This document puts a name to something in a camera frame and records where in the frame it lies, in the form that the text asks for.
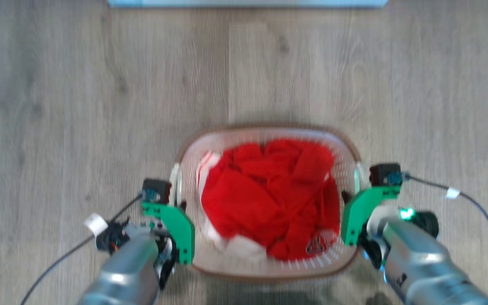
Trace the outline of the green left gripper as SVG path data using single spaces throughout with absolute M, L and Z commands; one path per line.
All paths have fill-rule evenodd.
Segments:
M 163 231 L 175 242 L 174 249 L 178 249 L 178 263 L 191 265 L 195 257 L 195 226 L 184 211 L 187 202 L 177 206 L 143 201 L 141 203 L 143 215 L 148 217 L 149 228 L 159 234 Z

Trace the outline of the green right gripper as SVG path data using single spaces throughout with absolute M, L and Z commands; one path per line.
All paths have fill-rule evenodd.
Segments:
M 370 218 L 373 210 L 385 200 L 398 198 L 401 186 L 376 186 L 360 190 L 356 194 L 341 191 L 344 202 L 341 219 L 341 240 L 347 247 L 358 244 L 362 227 Z

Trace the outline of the white laundry basket brown rim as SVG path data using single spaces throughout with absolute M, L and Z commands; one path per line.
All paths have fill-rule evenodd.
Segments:
M 222 253 L 207 237 L 206 216 L 195 174 L 200 160 L 209 151 L 219 152 L 250 142 L 263 144 L 278 138 L 312 141 L 328 147 L 335 157 L 331 173 L 339 191 L 354 195 L 366 187 L 360 152 L 354 141 L 340 129 L 313 124 L 249 123 L 197 132 L 180 147 L 170 175 L 174 186 L 172 198 L 177 203 L 187 203 L 186 214 L 196 228 L 193 269 L 236 281 L 282 283 L 334 276 L 347 269 L 358 256 L 358 247 L 347 247 L 338 238 L 310 259 L 284 262 L 270 258 L 242 258 Z

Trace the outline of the white garment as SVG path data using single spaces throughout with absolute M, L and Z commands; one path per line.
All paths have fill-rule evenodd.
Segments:
M 215 151 L 207 151 L 199 161 L 195 171 L 198 201 L 200 203 L 201 211 L 205 215 L 205 220 L 202 225 L 203 235 L 221 254 L 248 259 L 250 261 L 267 259 L 265 247 L 262 247 L 250 238 L 240 234 L 237 234 L 232 238 L 223 238 L 211 223 L 209 216 L 206 215 L 202 205 L 202 194 L 205 189 L 209 172 L 215 165 L 217 165 L 219 160 L 221 160 L 221 154 L 218 152 L 216 153 Z

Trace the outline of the red garment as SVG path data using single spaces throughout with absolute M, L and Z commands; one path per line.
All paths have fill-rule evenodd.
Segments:
M 277 139 L 219 154 L 202 205 L 223 238 L 250 238 L 278 261 L 312 258 L 337 241 L 340 199 L 328 147 Z

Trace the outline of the light blue panel edge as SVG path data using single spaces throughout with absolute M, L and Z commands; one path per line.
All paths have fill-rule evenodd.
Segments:
M 106 0 L 125 8 L 383 8 L 390 0 Z

